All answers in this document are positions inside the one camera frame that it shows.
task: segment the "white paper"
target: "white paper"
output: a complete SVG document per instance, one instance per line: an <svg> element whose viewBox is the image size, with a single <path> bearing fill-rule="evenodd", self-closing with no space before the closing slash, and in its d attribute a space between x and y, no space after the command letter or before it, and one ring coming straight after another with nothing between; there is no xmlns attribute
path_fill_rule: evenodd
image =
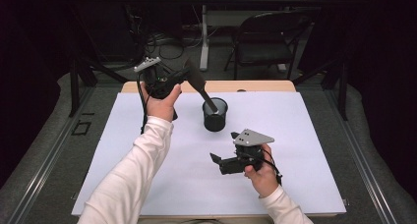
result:
<svg viewBox="0 0 417 224"><path fill-rule="evenodd" d="M345 207L313 124L298 92L211 93L228 104L226 127L204 127L204 100L182 93L175 104L178 119L170 151L156 174L142 215L220 216L267 214L243 173L221 175L210 153L235 157L231 132L244 129L275 139L269 144L287 193L306 214L344 213ZM119 93L73 209L84 202L140 134L143 109L138 94Z"/></svg>

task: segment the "black cup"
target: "black cup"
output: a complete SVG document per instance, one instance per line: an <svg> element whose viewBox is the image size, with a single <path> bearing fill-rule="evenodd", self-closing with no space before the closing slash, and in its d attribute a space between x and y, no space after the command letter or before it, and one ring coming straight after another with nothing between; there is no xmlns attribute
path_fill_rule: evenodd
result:
<svg viewBox="0 0 417 224"><path fill-rule="evenodd" d="M223 99L216 97L211 100L218 111L212 112L211 108L206 103L203 104L205 127L211 132L219 132L226 126L227 103Z"/></svg>

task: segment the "black drape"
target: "black drape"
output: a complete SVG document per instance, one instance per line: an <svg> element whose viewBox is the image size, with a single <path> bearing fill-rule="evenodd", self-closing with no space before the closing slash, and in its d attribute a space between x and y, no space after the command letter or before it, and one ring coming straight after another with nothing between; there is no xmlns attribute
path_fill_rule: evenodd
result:
<svg viewBox="0 0 417 224"><path fill-rule="evenodd" d="M361 9L323 9L299 69L309 72L347 53L348 82L362 94L372 141L417 200L417 6L415 0L368 1Z"/></svg>
<svg viewBox="0 0 417 224"><path fill-rule="evenodd" d="M0 0L0 186L52 113L57 80L68 73L68 57L41 4Z"/></svg>

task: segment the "hand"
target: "hand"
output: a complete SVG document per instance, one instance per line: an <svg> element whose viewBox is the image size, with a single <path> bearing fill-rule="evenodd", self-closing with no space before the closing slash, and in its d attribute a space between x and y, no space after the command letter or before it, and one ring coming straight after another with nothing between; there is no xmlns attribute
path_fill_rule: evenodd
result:
<svg viewBox="0 0 417 224"><path fill-rule="evenodd" d="M168 122L172 122L174 116L174 103L181 93L181 85L177 84L171 90L168 96L164 99L156 99L149 97L148 92L145 88L145 83L141 83L142 93L144 100L147 100L147 111L148 116L154 116L160 119L164 119Z"/></svg>
<svg viewBox="0 0 417 224"><path fill-rule="evenodd" d="M266 143L262 144L262 149L272 154L270 147ZM264 158L266 161L271 162L272 158L269 154L264 152ZM245 177L251 179L252 185L261 197L269 196L279 186L276 180L275 170L267 163L263 163L262 168L258 171L255 171L252 165L246 166Z"/></svg>

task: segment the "forearm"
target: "forearm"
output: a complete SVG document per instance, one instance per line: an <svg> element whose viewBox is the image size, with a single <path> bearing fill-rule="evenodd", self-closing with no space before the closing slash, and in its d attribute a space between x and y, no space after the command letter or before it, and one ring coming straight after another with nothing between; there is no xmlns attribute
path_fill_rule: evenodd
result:
<svg viewBox="0 0 417 224"><path fill-rule="evenodd" d="M274 223L313 223L302 212L300 206L288 196L282 186L279 186L270 196L261 198L260 201Z"/></svg>
<svg viewBox="0 0 417 224"><path fill-rule="evenodd" d="M170 145L171 123L149 117L143 135L101 181L79 223L137 223L150 183Z"/></svg>

